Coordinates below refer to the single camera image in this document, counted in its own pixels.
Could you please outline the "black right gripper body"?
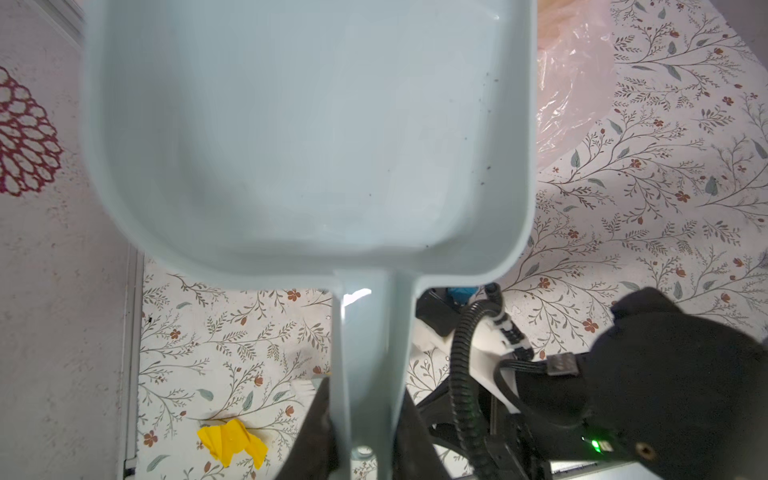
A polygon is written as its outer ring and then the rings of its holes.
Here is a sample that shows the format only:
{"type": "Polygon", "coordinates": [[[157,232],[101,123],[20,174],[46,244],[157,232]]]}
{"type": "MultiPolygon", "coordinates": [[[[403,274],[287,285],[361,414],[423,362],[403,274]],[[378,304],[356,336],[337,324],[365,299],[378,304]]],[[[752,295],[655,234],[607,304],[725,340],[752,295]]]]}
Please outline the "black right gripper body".
{"type": "Polygon", "coordinates": [[[487,287],[485,293],[484,299],[461,308],[448,305],[440,314],[429,305],[441,300],[436,293],[429,291],[417,302],[418,319],[455,325],[448,376],[417,409],[434,442],[466,458],[477,478],[550,479],[550,462],[534,446],[527,424],[535,412],[504,377],[511,371],[544,378],[547,365],[534,362],[532,350],[523,346],[527,337],[506,313],[501,290],[487,287]],[[492,368],[497,395],[471,375],[472,339],[486,319],[514,347],[492,368]]]}

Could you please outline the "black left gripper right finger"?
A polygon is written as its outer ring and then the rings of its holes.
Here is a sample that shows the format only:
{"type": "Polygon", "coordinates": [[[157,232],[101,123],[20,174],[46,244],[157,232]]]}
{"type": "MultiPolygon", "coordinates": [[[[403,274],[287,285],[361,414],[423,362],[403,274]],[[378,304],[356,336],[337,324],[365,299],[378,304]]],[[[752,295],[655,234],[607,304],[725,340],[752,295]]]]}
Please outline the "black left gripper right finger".
{"type": "Polygon", "coordinates": [[[451,479],[408,391],[404,394],[395,432],[392,478],[395,480],[451,479]]]}

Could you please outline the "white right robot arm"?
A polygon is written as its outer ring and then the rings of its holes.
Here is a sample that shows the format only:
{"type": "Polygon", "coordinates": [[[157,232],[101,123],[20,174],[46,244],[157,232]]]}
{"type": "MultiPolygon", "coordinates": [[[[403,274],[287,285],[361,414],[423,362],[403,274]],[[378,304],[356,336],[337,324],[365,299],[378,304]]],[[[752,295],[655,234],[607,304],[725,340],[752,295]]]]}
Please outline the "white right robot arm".
{"type": "Polygon", "coordinates": [[[582,353],[536,352],[500,287],[431,289],[423,341],[446,379],[418,408],[479,479],[551,479],[557,462],[637,463],[663,479],[767,475],[767,344],[645,288],[582,353]]]}

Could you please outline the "light blue plastic dustpan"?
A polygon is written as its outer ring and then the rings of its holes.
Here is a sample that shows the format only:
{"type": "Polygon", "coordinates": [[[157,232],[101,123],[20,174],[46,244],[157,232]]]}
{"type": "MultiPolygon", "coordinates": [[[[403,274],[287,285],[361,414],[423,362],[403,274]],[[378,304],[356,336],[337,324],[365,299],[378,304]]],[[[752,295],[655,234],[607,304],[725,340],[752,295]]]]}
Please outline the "light blue plastic dustpan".
{"type": "Polygon", "coordinates": [[[330,292],[335,475],[391,479],[419,296],[526,246],[536,76],[533,1],[90,1],[84,159],[154,259],[330,292]]]}

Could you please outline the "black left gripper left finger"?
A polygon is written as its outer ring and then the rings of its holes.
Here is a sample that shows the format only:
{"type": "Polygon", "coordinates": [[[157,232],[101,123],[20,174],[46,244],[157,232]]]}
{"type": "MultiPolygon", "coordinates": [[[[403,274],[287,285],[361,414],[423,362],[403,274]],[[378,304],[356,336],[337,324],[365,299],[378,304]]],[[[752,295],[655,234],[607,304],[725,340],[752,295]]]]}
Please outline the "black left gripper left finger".
{"type": "Polygon", "coordinates": [[[301,399],[311,395],[312,402],[276,479],[328,479],[336,469],[329,378],[299,381],[295,389],[301,399]]]}

